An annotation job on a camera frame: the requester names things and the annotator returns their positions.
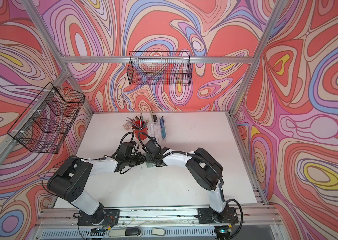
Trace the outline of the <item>mint green card wallet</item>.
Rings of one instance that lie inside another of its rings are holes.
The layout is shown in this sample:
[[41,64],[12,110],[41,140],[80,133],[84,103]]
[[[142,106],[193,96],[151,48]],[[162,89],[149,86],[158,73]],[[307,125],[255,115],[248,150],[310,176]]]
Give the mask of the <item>mint green card wallet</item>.
[[147,168],[155,167],[154,162],[152,162],[151,160],[146,160],[145,163],[146,163]]

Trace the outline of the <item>clear acrylic card holder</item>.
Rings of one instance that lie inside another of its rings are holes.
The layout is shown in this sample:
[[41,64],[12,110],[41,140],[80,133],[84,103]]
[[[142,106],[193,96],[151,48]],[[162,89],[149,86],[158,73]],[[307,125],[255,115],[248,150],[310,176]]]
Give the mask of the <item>clear acrylic card holder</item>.
[[150,126],[149,126],[149,131],[152,137],[155,137],[156,140],[159,143],[164,143],[162,141],[162,135],[161,135],[161,126],[160,126],[160,118],[158,117],[158,121],[157,122],[151,122]]

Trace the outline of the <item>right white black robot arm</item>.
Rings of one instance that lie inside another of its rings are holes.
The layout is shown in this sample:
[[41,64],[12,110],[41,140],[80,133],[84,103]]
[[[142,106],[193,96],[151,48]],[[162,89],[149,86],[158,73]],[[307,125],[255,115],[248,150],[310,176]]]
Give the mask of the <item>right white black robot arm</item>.
[[186,168],[197,184],[208,192],[209,207],[199,208],[195,218],[200,224],[235,225],[242,220],[237,210],[230,208],[230,200],[225,200],[223,192],[223,167],[205,149],[194,152],[175,151],[162,148],[156,141],[143,145],[147,160],[156,167],[177,166]]

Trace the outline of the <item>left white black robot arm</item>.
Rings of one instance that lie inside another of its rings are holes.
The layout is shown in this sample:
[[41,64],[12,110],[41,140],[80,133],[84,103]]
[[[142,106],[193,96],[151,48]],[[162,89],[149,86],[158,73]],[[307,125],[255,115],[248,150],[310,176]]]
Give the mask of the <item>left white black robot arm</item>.
[[81,225],[101,225],[106,222],[104,205],[95,200],[85,186],[90,176],[119,173],[125,174],[129,169],[145,162],[143,154],[139,153],[139,145],[134,141],[133,132],[126,133],[120,140],[116,151],[102,158],[90,160],[70,156],[51,176],[46,184],[46,191],[61,198],[77,208]]

